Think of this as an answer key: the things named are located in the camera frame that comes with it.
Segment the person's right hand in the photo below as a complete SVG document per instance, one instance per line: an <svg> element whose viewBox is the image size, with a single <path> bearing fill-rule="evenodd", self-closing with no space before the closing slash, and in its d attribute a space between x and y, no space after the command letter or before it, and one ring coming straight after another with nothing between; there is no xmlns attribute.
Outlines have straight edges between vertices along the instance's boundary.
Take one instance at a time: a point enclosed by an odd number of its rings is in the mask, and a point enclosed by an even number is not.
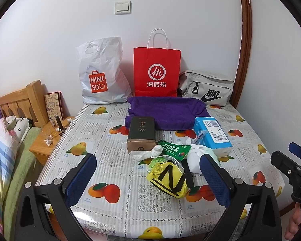
<svg viewBox="0 0 301 241"><path fill-rule="evenodd" d="M289 218L286 231L284 233L285 240L301 240L301 204L296 203L293 214Z"/></svg>

